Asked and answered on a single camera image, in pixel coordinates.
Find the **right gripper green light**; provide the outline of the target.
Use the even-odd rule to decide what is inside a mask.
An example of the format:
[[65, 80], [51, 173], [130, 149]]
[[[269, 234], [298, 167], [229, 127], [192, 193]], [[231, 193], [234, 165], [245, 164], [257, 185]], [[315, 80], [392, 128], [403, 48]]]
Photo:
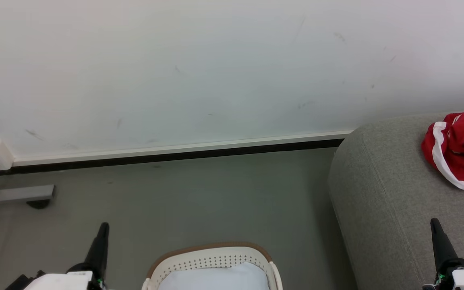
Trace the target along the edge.
[[464, 290], [464, 259], [458, 258], [449, 237], [437, 218], [430, 220], [431, 243], [436, 266], [436, 281], [422, 285], [423, 290]]

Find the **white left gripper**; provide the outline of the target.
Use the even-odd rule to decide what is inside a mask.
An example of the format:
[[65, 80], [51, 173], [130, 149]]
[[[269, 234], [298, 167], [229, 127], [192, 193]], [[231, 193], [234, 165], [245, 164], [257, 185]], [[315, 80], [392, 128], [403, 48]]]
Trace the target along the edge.
[[85, 261], [66, 273], [49, 273], [33, 278], [25, 290], [104, 290], [110, 225], [101, 223]]

